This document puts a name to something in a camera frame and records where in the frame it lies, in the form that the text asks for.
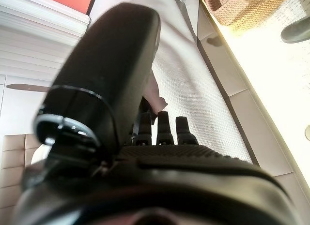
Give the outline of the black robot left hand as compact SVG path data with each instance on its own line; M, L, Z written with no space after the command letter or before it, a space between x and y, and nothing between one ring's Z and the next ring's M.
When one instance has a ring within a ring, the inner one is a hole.
M33 121L46 159L25 168L13 225L299 225L283 187L258 166L198 144L186 117L139 105L159 14L122 3L85 33Z

